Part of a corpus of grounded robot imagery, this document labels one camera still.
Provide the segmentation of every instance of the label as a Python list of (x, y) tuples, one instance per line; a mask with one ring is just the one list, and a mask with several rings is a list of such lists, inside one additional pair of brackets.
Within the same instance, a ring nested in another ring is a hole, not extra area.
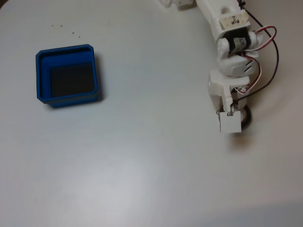
[(249, 18), (250, 17), (247, 14), (247, 12), (243, 12), (238, 15), (221, 18), (219, 22), (222, 30), (225, 30), (225, 29), (232, 29), (235, 27), (243, 26), (248, 22)]

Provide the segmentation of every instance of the red wire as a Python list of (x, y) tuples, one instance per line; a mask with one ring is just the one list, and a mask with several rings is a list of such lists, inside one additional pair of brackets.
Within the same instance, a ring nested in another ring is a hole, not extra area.
[(257, 64), (258, 64), (258, 68), (259, 68), (259, 73), (258, 73), (258, 76), (257, 78), (254, 80), (254, 82), (246, 89), (245, 92), (242, 92), (242, 91), (239, 91), (238, 89), (236, 89), (237, 92), (241, 93), (241, 94), (246, 94), (249, 90), (252, 89), (253, 86), (255, 86), (255, 84), (258, 82), (258, 80), (260, 79), (261, 77), (261, 74), (262, 74), (262, 68), (261, 68), (261, 65), (260, 63), (257, 61), (257, 59), (253, 58), (253, 57), (250, 57), (248, 55), (244, 55), (245, 58), (249, 59), (249, 60), (253, 60), (255, 61)]

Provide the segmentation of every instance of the white table surface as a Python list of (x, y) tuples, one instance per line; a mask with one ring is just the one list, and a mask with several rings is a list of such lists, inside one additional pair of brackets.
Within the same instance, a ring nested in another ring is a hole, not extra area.
[[(0, 226), (302, 226), (303, 1), (247, 2), (277, 26), (281, 64), (249, 99), (252, 125), (224, 135), (207, 92), (216, 47), (198, 8), (9, 0), (0, 10)], [(35, 55), (78, 44), (95, 49), (105, 99), (53, 110), (36, 98)], [(261, 83), (275, 58), (273, 45), (261, 52)]]

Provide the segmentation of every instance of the white robotic arm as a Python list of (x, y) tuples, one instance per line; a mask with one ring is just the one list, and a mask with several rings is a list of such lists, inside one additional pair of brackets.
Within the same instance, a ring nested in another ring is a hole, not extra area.
[[(194, 4), (193, 0), (159, 1), (165, 7), (172, 3), (177, 7)], [(232, 91), (238, 91), (235, 93), (237, 98), (247, 95), (251, 88), (249, 75), (258, 69), (260, 73), (258, 51), (243, 51), (260, 46), (262, 36), (250, 31), (249, 15), (239, 7), (236, 0), (196, 0), (196, 3), (209, 22), (217, 42), (219, 68), (210, 71), (208, 91), (211, 97), (216, 97), (221, 109), (218, 113), (221, 132), (241, 132), (241, 111), (246, 105), (246, 99), (233, 105)]]

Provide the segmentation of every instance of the black wheel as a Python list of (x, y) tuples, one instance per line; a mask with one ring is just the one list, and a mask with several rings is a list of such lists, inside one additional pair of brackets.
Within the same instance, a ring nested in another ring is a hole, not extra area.
[(244, 117), (243, 121), (241, 122), (242, 130), (246, 129), (251, 122), (251, 111), (250, 111), (250, 108), (248, 107), (248, 105), (245, 105), (243, 110), (245, 111), (245, 117)]

